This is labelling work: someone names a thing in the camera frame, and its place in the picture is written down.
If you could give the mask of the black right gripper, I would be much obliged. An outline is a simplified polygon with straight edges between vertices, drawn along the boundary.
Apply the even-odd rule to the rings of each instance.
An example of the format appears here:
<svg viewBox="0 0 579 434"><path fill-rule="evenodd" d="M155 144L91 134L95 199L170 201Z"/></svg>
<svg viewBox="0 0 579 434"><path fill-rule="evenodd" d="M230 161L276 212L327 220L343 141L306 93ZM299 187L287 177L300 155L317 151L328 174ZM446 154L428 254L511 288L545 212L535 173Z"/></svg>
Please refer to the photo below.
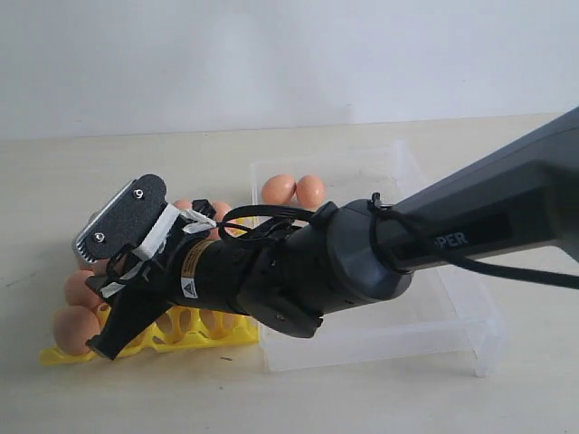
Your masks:
<svg viewBox="0 0 579 434"><path fill-rule="evenodd" d="M153 291L135 286L121 289L112 297L105 325L87 346L97 355L115 360L171 306L243 312L238 296L261 253L254 245L241 247L200 234L170 237L160 259L165 269L153 278ZM86 279L86 286L99 298L113 295L112 283L105 275Z"/></svg>

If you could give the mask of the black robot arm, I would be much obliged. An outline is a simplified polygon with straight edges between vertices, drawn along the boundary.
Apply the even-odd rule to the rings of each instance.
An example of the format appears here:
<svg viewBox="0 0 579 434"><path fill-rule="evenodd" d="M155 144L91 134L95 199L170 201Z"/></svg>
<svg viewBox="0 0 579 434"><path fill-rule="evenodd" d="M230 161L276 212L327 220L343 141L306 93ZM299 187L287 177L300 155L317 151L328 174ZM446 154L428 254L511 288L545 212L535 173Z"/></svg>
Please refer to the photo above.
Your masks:
<svg viewBox="0 0 579 434"><path fill-rule="evenodd" d="M493 265L556 246L578 255L578 113L571 110L405 200L378 193L311 212L246 205L220 222L206 200L180 210L166 184L125 185L77 235L88 287L110 308L88 347L116 358L170 307L249 316L310 338L325 315L399 297L442 264L496 278L577 288L576 276Z"/></svg>

